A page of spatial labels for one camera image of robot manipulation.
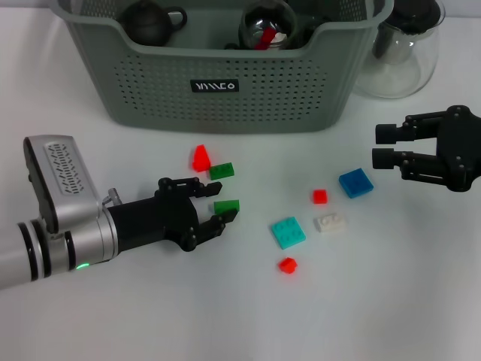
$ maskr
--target gray plastic basket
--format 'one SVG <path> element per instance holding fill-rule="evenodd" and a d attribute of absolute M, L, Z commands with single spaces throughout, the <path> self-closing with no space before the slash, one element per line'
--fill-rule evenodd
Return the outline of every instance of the gray plastic basket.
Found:
<path fill-rule="evenodd" d="M 298 14 L 320 12 L 335 21 L 320 26 L 301 49 L 268 51 L 223 50 L 237 42 L 250 1 L 161 3 L 189 15 L 168 47 L 129 39 L 115 19 L 133 2 L 50 3 L 115 121 L 187 132 L 275 133 L 312 132 L 337 121 L 394 0 L 291 0 Z M 238 80 L 238 92 L 194 93 L 191 80 Z"/>

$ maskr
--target red lego brick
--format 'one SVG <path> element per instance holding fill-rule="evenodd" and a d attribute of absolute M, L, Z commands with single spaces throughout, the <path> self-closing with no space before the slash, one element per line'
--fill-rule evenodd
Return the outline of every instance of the red lego brick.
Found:
<path fill-rule="evenodd" d="M 277 32 L 275 29 L 266 28 L 266 30 L 264 30 L 262 33 L 261 42 L 256 45 L 256 50 L 267 50 L 276 34 Z"/>
<path fill-rule="evenodd" d="M 328 203 L 328 193 L 326 190 L 313 191 L 313 203 L 315 205 L 326 205 Z"/>
<path fill-rule="evenodd" d="M 208 171 L 210 169 L 210 159 L 204 145 L 198 145 L 195 149 L 192 168 L 195 171 Z"/>
<path fill-rule="evenodd" d="M 285 258 L 281 263 L 279 263 L 279 269 L 288 275 L 294 273 L 297 266 L 298 264 L 293 258 Z"/>

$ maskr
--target blue lego brick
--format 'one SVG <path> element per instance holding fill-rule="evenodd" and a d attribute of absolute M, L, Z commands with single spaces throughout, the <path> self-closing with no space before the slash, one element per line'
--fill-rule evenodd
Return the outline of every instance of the blue lego brick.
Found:
<path fill-rule="evenodd" d="M 294 217 L 274 224 L 272 233 L 283 250 L 306 240 L 306 235 L 302 232 L 298 221 Z"/>
<path fill-rule="evenodd" d="M 362 196 L 374 189 L 373 184 L 361 168 L 341 175 L 339 177 L 339 183 L 349 198 Z"/>

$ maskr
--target black teapot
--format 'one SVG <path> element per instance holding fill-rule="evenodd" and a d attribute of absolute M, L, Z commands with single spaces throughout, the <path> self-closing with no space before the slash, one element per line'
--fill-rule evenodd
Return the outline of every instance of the black teapot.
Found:
<path fill-rule="evenodd" d="M 173 24 L 169 13 L 179 12 L 182 20 Z M 161 8 L 150 0 L 140 0 L 129 6 L 118 19 L 127 35 L 140 45 L 163 47 L 172 33 L 187 24 L 187 13 L 178 6 Z"/>

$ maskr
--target green lego brick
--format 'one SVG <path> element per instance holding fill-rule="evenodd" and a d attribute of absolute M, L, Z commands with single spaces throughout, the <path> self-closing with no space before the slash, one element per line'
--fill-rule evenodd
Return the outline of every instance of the green lego brick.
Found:
<path fill-rule="evenodd" d="M 231 209 L 237 209 L 237 212 L 241 210 L 238 200 L 213 203 L 213 211 L 215 214 L 222 214 L 226 211 L 230 211 Z"/>
<path fill-rule="evenodd" d="M 209 170 L 210 179 L 215 181 L 216 179 L 232 177 L 234 175 L 234 167 L 232 163 L 226 163 L 221 165 L 215 165 Z"/>

